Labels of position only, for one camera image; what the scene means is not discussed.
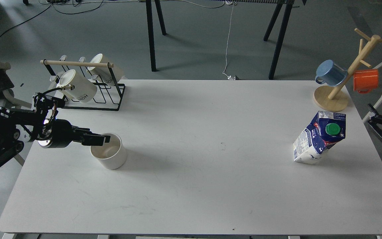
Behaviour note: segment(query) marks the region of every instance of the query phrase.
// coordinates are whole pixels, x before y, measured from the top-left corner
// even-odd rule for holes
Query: white mug
[[[94,98],[97,87],[76,70],[71,69],[65,72],[57,86],[75,86],[73,90],[62,90],[61,92],[70,99],[76,99],[81,103],[86,103]]]
[[[123,147],[122,139],[115,133],[103,133],[109,135],[110,142],[103,146],[91,146],[91,154],[107,169],[121,167],[127,158],[126,149]]]
[[[94,56],[92,58],[90,63],[113,63],[110,61],[110,59],[107,58],[107,56],[103,55],[102,53],[97,54],[97,56]],[[88,67],[88,71],[91,72],[94,75],[100,75],[100,80],[103,83],[106,83],[108,86],[114,86],[115,83],[111,77],[110,71],[107,67]],[[120,81],[120,79],[124,76],[123,70],[118,68],[117,66],[114,66],[112,68],[112,71],[114,73],[114,76],[117,79],[117,82]]]

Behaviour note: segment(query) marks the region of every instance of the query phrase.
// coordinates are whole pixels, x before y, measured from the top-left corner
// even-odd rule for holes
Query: mug handle
[[[315,81],[316,81],[316,83],[318,83],[318,84],[320,84],[320,85],[322,85],[323,83],[325,83],[325,81],[323,81],[323,80],[318,80],[318,76],[315,77]]]

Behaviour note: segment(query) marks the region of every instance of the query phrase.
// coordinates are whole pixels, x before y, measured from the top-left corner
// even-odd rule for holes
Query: blue mug
[[[316,70],[315,81],[318,84],[327,83],[337,86],[347,77],[347,70],[335,64],[332,60],[322,62]]]

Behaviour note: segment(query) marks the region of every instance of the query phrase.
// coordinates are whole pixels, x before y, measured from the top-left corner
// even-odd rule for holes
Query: green cap
[[[329,135],[338,135],[340,133],[340,130],[340,126],[338,126],[338,124],[335,123],[327,124],[325,127],[325,131]]]

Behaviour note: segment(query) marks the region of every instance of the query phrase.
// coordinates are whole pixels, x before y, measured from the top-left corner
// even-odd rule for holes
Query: wooden mug tree
[[[370,64],[364,61],[364,59],[369,55],[369,53],[376,47],[376,44],[382,42],[382,39],[379,35],[373,35],[371,38],[365,33],[361,32],[359,29],[355,29],[359,35],[365,38],[368,42],[363,47],[363,39],[359,42],[359,54],[350,67],[347,69],[347,77],[341,82],[338,86],[320,86],[318,87],[314,94],[313,99],[316,104],[328,110],[330,112],[340,112],[347,107],[349,99],[344,92],[341,91],[341,88],[349,81],[353,76],[355,71],[359,68],[361,64],[364,64],[367,67],[371,67]]]

